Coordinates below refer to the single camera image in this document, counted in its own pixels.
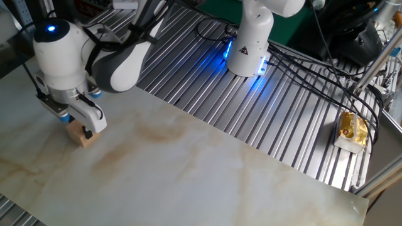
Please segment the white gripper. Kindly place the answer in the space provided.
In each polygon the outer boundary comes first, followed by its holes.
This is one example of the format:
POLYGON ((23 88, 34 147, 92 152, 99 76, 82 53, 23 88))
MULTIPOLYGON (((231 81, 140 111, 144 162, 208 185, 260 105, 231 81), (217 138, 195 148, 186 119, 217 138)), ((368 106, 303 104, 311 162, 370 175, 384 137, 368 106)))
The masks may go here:
POLYGON ((89 95, 89 85, 83 76, 67 79, 66 87, 55 87, 41 70, 33 75, 40 93, 37 95, 44 108, 63 122, 77 120, 86 139, 100 133, 107 126, 104 111, 89 95))

